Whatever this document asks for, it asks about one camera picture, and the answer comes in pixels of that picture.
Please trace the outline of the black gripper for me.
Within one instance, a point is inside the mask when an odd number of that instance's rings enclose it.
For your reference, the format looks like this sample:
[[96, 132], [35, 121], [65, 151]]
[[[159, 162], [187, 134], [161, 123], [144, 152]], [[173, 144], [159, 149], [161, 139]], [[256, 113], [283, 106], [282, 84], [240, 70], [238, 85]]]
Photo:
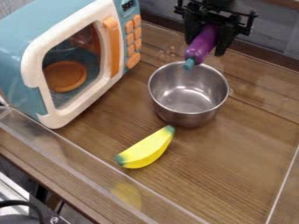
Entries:
[[181, 16], [186, 43], [190, 44], [204, 25], [219, 28], [215, 55], [223, 56], [236, 34], [248, 36], [258, 17], [255, 10], [242, 10], [238, 0], [176, 0], [173, 12]]

